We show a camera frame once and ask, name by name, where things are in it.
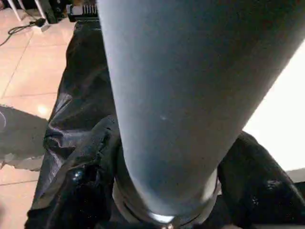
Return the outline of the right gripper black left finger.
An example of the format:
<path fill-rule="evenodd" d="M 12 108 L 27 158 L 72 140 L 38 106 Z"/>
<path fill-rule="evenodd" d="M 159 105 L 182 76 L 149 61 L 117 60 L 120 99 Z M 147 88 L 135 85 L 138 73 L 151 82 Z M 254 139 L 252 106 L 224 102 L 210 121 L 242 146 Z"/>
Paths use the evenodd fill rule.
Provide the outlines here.
<path fill-rule="evenodd" d="M 117 118 L 109 115 L 75 148 L 33 203 L 25 228 L 94 229 L 108 224 L 120 146 Z"/>

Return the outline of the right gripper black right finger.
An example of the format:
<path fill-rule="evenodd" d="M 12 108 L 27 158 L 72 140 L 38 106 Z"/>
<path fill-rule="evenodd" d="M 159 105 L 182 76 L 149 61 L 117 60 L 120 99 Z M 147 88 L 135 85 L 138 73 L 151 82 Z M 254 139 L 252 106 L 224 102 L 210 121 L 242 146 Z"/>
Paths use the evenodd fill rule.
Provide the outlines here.
<path fill-rule="evenodd" d="M 305 223 L 305 198 L 257 140 L 242 132 L 218 166 L 235 225 Z"/>

